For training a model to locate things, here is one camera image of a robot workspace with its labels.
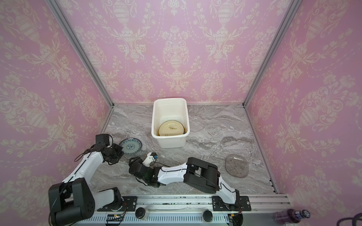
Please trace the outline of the teal patterned small plate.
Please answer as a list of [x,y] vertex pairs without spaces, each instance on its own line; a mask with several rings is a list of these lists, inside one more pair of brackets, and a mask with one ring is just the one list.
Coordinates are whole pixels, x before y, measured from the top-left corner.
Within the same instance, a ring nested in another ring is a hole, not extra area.
[[134,154],[142,149],[142,142],[137,138],[126,138],[119,145],[125,154]]

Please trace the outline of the cream plate bamboo pattern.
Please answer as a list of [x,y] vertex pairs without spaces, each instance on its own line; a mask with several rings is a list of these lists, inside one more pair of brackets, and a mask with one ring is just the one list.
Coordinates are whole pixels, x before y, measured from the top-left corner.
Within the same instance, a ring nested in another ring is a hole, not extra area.
[[179,136],[185,133],[184,126],[175,120],[169,120],[162,123],[158,130],[158,135],[162,137],[166,136]]

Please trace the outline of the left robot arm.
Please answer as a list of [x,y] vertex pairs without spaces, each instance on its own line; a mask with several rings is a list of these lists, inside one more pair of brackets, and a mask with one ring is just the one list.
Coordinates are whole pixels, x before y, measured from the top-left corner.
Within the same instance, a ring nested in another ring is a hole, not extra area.
[[75,161],[73,172],[48,191],[51,226],[70,226],[89,219],[95,211],[118,211],[125,206],[117,187],[93,194],[88,182],[103,163],[114,165],[123,157],[123,149],[109,134],[96,135],[95,144],[86,149]]

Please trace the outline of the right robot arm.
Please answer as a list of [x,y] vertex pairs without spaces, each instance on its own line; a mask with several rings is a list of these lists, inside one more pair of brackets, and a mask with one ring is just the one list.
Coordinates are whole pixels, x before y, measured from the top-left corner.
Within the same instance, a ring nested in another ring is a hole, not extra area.
[[203,193],[215,194],[230,211],[242,211],[239,191],[224,181],[216,165],[190,157],[178,166],[152,167],[157,158],[156,153],[148,153],[144,160],[140,157],[131,158],[128,163],[129,173],[140,183],[155,188],[183,182]]

